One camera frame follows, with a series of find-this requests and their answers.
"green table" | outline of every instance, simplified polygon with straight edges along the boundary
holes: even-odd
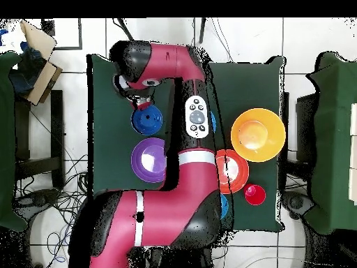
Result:
[[[136,133],[130,123],[132,108],[128,100],[120,98],[112,85],[116,70],[114,64],[92,55],[94,88],[94,193],[110,189],[156,189],[161,184],[143,182],[132,171],[130,155],[144,135]],[[211,63],[213,83],[218,95],[222,125],[227,149],[233,149],[230,142],[230,128],[234,120],[244,111],[263,107],[279,112],[280,71],[284,60],[276,57],[269,64],[215,64]],[[170,81],[163,82],[155,91],[155,105],[161,110],[166,124]],[[208,87],[208,100],[218,121],[218,111],[213,91]],[[165,140],[165,127],[155,134]],[[224,149],[221,127],[215,133],[218,149]],[[229,200],[229,213],[222,221],[230,228],[234,218],[235,230],[281,231],[282,226],[275,219],[277,192],[276,158],[265,163],[249,163],[249,182],[266,189],[266,201],[258,207],[249,205],[239,191]]]
[[[322,54],[311,74],[319,91],[314,116],[317,163],[311,194],[317,206],[305,215],[321,235],[336,229],[357,230],[357,207],[349,200],[351,104],[357,103],[357,63],[345,62],[332,52]]]
[[[27,223],[12,210],[15,184],[15,96],[8,77],[21,61],[14,52],[0,54],[0,226],[23,231]]]

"button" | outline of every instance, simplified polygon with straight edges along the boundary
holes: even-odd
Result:
[[[190,121],[193,124],[203,124],[206,119],[201,111],[195,110],[190,114]]]

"red bowl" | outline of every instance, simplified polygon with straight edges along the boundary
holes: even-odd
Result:
[[[230,149],[217,151],[215,161],[220,179],[220,192],[230,194],[241,190],[249,177],[247,161]]]

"control panel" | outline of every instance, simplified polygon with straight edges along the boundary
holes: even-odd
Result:
[[[206,102],[200,96],[191,96],[185,103],[186,132],[191,137],[202,139],[208,135]]]

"cardboard box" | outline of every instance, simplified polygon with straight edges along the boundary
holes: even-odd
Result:
[[[47,61],[38,76],[35,85],[33,86],[33,90],[27,97],[25,97],[25,99],[34,105],[37,105],[38,102],[45,102],[52,87],[54,86],[54,83],[56,83],[59,75],[61,74],[62,69],[48,61],[54,47],[56,46],[56,41],[53,37],[47,35],[44,31],[37,29],[35,26],[24,20],[21,21],[20,25],[29,46],[38,50],[41,53],[42,58]]]

